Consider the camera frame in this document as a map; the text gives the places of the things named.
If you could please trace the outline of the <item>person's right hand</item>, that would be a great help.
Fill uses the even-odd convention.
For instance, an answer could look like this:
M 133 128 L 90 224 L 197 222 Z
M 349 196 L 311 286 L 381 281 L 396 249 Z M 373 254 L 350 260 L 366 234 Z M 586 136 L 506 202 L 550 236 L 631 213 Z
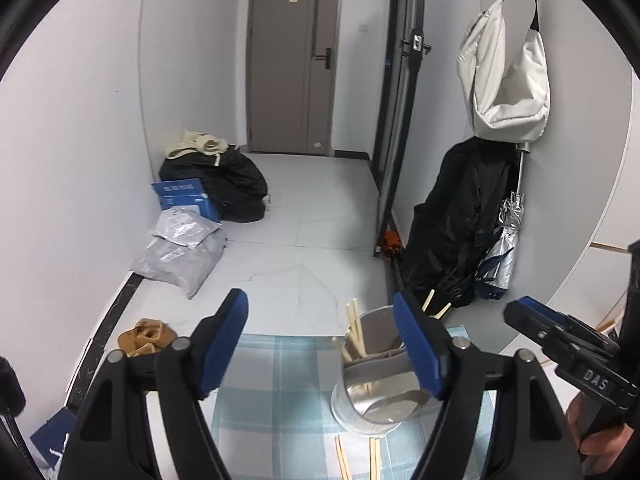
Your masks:
M 578 451 L 587 456 L 585 474 L 604 474 L 616 462 L 634 430 L 627 425 L 606 428 L 589 437 L 582 437 L 578 428 L 578 419 L 582 416 L 582 404 L 585 395 L 580 392 L 574 397 L 565 413 L 570 432 Z

